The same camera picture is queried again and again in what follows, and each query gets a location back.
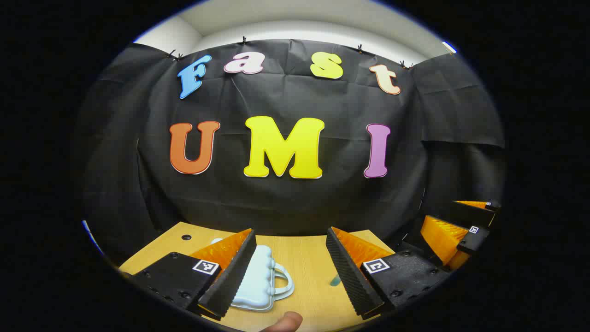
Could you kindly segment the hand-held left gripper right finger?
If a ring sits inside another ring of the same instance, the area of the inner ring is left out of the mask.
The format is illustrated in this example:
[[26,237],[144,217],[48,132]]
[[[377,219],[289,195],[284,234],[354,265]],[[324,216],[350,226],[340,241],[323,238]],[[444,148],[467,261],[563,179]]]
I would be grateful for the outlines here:
[[408,307],[451,276],[413,247],[393,253],[335,227],[327,229],[326,247],[364,320]]

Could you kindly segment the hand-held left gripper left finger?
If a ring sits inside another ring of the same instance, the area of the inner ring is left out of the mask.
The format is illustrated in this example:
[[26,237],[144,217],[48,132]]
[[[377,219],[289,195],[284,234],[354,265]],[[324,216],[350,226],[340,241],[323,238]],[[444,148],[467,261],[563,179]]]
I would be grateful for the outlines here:
[[181,313],[221,320],[244,279],[256,248],[252,229],[228,233],[227,254],[210,249],[213,229],[171,228],[119,265],[133,285]]

